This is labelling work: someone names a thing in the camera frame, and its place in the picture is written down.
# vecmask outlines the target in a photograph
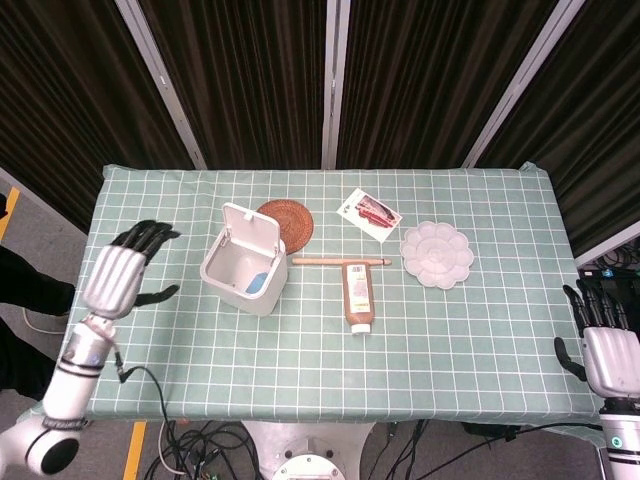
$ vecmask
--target white trash bin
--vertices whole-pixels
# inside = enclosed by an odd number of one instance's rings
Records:
[[[287,281],[280,225],[233,203],[222,206],[224,229],[200,266],[220,299],[245,312],[269,315]]]

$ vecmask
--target printed picture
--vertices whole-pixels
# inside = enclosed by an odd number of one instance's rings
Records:
[[[338,213],[379,242],[384,242],[402,217],[357,188],[342,204]]]

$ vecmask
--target paint bottle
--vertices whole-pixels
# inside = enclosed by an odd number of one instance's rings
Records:
[[[371,271],[366,263],[342,265],[344,313],[351,325],[351,333],[371,333],[373,322],[373,288]]]

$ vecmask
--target label on bottle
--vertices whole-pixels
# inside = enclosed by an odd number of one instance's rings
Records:
[[[371,312],[369,285],[364,265],[347,265],[347,285],[351,313]]]

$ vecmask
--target white bottle cap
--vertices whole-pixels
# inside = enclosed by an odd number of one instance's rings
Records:
[[[354,325],[351,325],[351,333],[353,334],[371,333],[371,324],[356,323]]]

